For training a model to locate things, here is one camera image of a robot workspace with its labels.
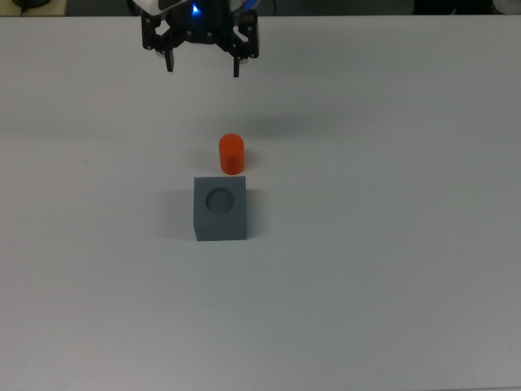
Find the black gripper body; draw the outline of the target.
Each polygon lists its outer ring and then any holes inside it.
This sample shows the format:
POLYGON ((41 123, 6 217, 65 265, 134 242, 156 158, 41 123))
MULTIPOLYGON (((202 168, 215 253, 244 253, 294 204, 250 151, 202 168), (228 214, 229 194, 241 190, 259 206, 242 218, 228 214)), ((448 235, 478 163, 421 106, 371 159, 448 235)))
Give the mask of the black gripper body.
POLYGON ((228 42, 233 32, 230 1, 161 1, 160 10, 169 26, 168 42, 174 46, 183 42, 228 42))

